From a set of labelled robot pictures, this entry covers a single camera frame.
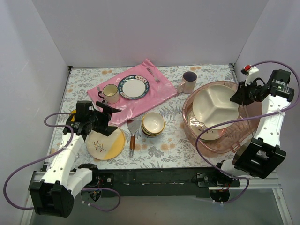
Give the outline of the yellow bottom plate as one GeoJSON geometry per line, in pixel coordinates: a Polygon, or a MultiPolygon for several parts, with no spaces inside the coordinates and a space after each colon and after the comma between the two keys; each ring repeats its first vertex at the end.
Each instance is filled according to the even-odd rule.
{"type": "Polygon", "coordinates": [[[88,152],[98,160],[109,160],[118,156],[125,146],[125,135],[116,127],[109,136],[96,131],[91,131],[86,139],[88,152]]]}

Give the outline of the cream divided plate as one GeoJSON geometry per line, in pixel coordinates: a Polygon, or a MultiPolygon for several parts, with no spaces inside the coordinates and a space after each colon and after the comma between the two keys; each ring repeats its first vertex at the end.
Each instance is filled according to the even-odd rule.
{"type": "Polygon", "coordinates": [[[195,118],[206,127],[236,120],[239,104],[230,101],[235,91],[224,85],[212,85],[199,91],[192,104],[195,118]]]}

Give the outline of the yellow rimmed cream bowl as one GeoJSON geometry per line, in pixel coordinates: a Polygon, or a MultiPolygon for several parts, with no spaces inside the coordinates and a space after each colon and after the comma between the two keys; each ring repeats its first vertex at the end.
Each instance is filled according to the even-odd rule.
{"type": "Polygon", "coordinates": [[[165,120],[159,113],[149,112],[142,119],[142,128],[149,134],[159,134],[165,128],[165,120]]]}

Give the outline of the pink cream branch plate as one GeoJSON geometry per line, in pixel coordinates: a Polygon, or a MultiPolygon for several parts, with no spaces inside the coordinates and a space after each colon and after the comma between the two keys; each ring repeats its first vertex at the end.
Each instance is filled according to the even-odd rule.
{"type": "MultiPolygon", "coordinates": [[[[194,115],[193,111],[191,110],[187,115],[187,122],[188,126],[192,129],[192,131],[198,136],[202,131],[207,129],[207,127],[201,123],[194,115]]],[[[201,139],[205,141],[213,141],[216,139],[221,138],[226,132],[226,128],[224,129],[211,129],[201,135],[201,139]]]]}

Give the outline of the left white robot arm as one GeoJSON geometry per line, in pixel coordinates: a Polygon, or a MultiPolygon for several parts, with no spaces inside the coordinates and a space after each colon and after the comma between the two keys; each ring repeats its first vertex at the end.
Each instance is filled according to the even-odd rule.
{"type": "Polygon", "coordinates": [[[110,136],[117,128],[110,126],[113,113],[120,112],[97,101],[78,101],[75,110],[68,113],[63,125],[60,150],[38,182],[30,184],[34,211],[39,215],[66,218],[70,215],[76,196],[82,191],[96,192],[96,198],[105,190],[99,182],[99,170],[94,164],[81,164],[71,175],[75,157],[91,131],[110,136]]]}

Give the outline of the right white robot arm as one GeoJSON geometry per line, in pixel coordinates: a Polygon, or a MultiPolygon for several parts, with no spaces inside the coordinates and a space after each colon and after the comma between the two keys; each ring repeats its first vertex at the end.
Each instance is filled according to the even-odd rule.
{"type": "Polygon", "coordinates": [[[280,148],[280,131],[284,120],[284,109],[294,97],[294,89],[288,87],[290,72],[272,71],[264,85],[258,85],[254,73],[257,68],[245,69],[245,81],[240,82],[237,92],[230,98],[232,102],[247,106],[253,102],[262,103],[262,118],[253,138],[240,147],[232,160],[221,162],[221,170],[212,174],[213,183],[223,186],[229,176],[250,175],[266,178],[286,157],[280,148]]]}

